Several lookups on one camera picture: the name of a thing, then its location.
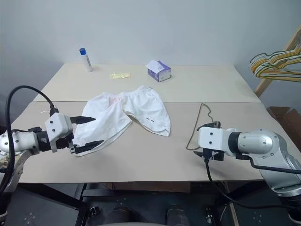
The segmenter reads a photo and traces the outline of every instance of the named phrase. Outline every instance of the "white shorts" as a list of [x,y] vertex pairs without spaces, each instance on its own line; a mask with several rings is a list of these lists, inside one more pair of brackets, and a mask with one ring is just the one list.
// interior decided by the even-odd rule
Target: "white shorts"
[[86,143],[104,140],[92,150],[76,154],[83,156],[98,151],[117,139],[132,123],[129,116],[152,133],[169,136],[170,119],[158,93],[152,88],[139,87],[133,92],[117,95],[102,93],[89,100],[82,116],[96,120],[77,125],[73,143],[84,146]]

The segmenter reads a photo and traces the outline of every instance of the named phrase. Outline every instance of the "white bottle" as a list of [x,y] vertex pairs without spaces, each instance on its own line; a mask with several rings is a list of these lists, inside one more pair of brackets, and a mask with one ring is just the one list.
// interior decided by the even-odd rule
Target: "white bottle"
[[79,51],[80,51],[80,54],[81,54],[81,58],[83,58],[83,62],[84,62],[84,65],[85,65],[87,71],[88,72],[93,71],[93,68],[91,66],[91,63],[90,63],[90,60],[89,60],[89,57],[87,55],[87,52],[86,52],[85,48],[80,48]]

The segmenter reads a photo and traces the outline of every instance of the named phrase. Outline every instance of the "white table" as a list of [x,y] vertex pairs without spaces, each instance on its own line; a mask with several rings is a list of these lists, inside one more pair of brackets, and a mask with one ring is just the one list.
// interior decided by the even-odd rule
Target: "white table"
[[[207,181],[203,159],[185,149],[200,102],[211,107],[214,120],[221,121],[225,129],[265,128],[282,135],[290,153],[300,159],[296,146],[233,66],[172,66],[172,78],[161,83],[149,77],[143,65],[94,65],[94,69],[93,73],[86,73],[81,64],[66,64],[43,92],[56,101],[60,112],[78,116],[85,102],[103,91],[119,93],[140,85],[153,87],[169,113],[170,136],[152,134],[134,122],[100,151],[82,157],[71,155],[67,149],[32,156],[25,163],[20,182]],[[130,72],[131,78],[109,78],[110,73],[122,72]],[[40,97],[35,100],[13,123],[13,128],[44,127],[49,116],[43,111],[48,110],[48,104]],[[206,113],[204,108],[199,125],[210,122]],[[191,145],[197,145],[197,135]],[[228,156],[223,162],[211,161],[210,167],[215,180],[262,179],[248,161]]]

